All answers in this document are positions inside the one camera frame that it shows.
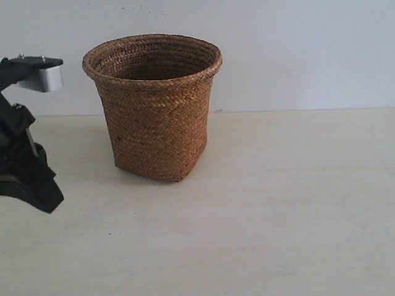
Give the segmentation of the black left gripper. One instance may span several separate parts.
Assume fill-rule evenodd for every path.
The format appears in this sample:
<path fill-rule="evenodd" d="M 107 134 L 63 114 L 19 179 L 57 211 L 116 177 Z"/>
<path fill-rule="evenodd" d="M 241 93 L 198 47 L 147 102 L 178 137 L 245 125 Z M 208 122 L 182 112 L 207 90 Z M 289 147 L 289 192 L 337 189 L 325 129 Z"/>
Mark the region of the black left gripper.
<path fill-rule="evenodd" d="M 24 105 L 11 105 L 1 96 L 1 196 L 50 214 L 64 201 L 64 195 L 54 180 L 46 151 L 32 138 L 30 126 L 34 122 Z"/>

